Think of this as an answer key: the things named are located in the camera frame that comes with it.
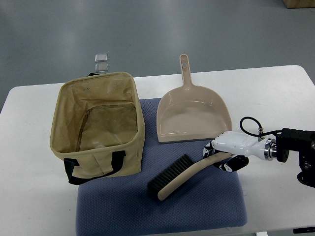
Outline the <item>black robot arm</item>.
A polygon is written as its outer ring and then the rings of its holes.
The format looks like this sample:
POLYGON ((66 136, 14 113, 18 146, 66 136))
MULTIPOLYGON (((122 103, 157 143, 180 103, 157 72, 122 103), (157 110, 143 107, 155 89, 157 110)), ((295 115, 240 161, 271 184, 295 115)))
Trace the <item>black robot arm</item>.
POLYGON ((306 186, 315 186, 315 132, 284 128, 276 135, 276 159, 288 160, 289 152, 298 152, 301 172, 298 181, 306 186))

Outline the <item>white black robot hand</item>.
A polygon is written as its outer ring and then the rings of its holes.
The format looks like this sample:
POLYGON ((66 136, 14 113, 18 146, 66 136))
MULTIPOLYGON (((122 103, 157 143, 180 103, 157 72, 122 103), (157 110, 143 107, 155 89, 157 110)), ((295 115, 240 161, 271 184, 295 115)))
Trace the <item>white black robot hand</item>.
POLYGON ((203 150, 203 157, 217 153, 231 153, 228 161, 214 163, 225 172, 235 172, 249 164, 249 156, 271 161, 277 157, 276 140, 272 138, 252 137, 244 133, 226 131, 212 139, 203 150))

